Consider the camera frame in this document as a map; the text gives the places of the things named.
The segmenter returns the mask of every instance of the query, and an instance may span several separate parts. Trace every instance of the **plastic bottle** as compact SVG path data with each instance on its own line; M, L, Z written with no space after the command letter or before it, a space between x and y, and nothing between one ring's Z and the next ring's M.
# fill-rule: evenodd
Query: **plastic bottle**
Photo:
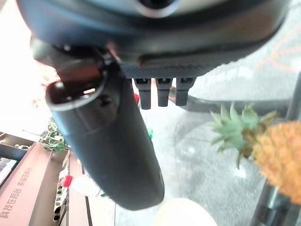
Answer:
M97 183L85 174L78 177L65 176L62 181L62 186L71 188L84 196L107 197Z

